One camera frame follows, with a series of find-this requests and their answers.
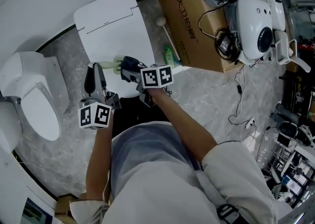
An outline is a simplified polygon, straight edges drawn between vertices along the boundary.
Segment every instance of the gray floor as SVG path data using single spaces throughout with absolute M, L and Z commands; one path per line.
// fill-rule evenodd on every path
M 159 3 L 157 0 L 144 0 L 139 3 L 139 7 L 155 58 L 158 63 L 162 63 L 160 59 L 164 45 L 169 43 L 163 29 L 155 25 L 156 18 L 161 15 Z M 47 57 L 58 58 L 68 88 L 70 106 L 64 115 L 63 133 L 54 142 L 39 137 L 29 126 L 18 106 L 24 133 L 17 153 L 24 162 L 32 163 L 27 164 L 27 167 L 53 194 L 79 195 L 85 191 L 86 169 L 95 137 L 94 131 L 80 130 L 77 119 L 78 102 L 81 99 L 80 85 L 89 59 L 76 29 L 51 43 L 42 53 Z M 264 129 L 271 123 L 269 114 L 282 99 L 283 82 L 278 77 L 283 74 L 284 67 L 275 62 L 268 65 L 257 64 L 253 68 L 245 67 L 246 88 L 239 121 L 255 118 L 257 133 L 254 137 L 254 127 L 245 129 L 244 125 L 234 126 L 227 120 L 228 116 L 235 112 L 239 102 L 236 83 L 233 80 L 236 72 L 235 69 L 223 74 L 191 68 L 175 76 L 175 83 L 171 87 L 172 97 L 218 142 L 245 141 L 256 158 Z M 239 74 L 238 77 L 244 86 L 243 75 Z M 264 135 L 258 159 L 261 166 L 266 164 L 272 153 L 273 137 L 272 130 Z

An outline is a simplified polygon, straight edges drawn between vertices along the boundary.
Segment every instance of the power strip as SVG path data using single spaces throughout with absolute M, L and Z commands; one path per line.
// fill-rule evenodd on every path
M 248 121 L 248 123 L 246 123 L 245 128 L 246 128 L 246 129 L 249 129 L 251 126 L 254 125 L 254 123 L 255 123 L 254 117 L 252 117 L 252 118 Z

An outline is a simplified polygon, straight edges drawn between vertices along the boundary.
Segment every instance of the white cube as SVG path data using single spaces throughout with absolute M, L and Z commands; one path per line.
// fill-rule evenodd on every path
M 99 102 L 78 109 L 79 127 L 87 129 L 107 128 L 111 110 L 111 106 Z
M 144 88 L 164 88 L 174 83 L 172 66 L 162 65 L 141 69 L 141 79 Z

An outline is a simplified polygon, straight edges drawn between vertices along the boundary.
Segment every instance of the black round lens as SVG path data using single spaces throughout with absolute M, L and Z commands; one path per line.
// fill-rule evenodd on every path
M 258 50 L 265 53 L 269 50 L 272 43 L 272 30 L 269 27 L 262 29 L 258 37 Z

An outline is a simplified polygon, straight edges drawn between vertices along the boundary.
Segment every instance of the small cardboard box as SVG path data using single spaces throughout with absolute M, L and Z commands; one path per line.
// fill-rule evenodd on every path
M 62 221 L 64 224 L 76 224 L 77 222 L 72 217 L 70 211 L 70 202 L 76 199 L 75 196 L 70 194 L 60 196 L 55 209 L 55 218 Z
M 198 20 L 211 8 L 204 0 L 159 0 L 170 27 L 182 65 L 225 72 L 235 67 L 217 54 L 214 40 L 204 35 Z M 224 10 L 204 16 L 200 21 L 203 31 L 214 35 L 218 28 L 226 28 Z

